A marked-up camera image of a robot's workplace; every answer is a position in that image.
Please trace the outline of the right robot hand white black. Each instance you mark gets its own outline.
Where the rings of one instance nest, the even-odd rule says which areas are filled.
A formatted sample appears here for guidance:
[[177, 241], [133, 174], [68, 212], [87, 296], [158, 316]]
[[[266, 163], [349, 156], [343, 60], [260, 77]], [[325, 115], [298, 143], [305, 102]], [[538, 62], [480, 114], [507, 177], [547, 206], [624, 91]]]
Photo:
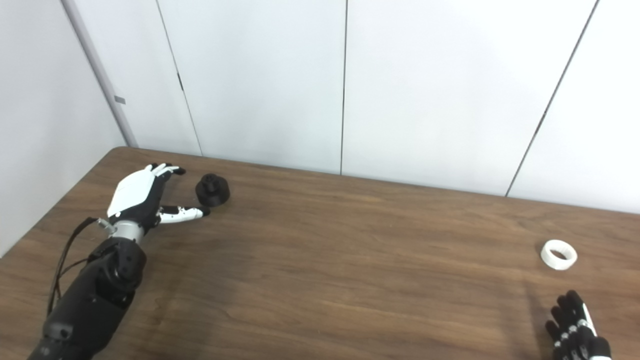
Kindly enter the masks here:
[[610, 342], [598, 335], [588, 306], [578, 292], [569, 290], [557, 297], [545, 323], [553, 349], [553, 360], [612, 360]]

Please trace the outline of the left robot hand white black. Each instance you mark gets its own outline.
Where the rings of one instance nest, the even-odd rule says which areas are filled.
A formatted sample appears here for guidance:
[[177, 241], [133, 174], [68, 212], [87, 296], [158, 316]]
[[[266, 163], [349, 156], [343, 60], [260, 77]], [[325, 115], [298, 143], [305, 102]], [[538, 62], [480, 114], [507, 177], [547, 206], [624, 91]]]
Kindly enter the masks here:
[[123, 178], [117, 185], [107, 209], [111, 237], [141, 240], [160, 224], [177, 224], [210, 215], [205, 206], [162, 205], [165, 187], [173, 175], [185, 169], [167, 162], [152, 163]]

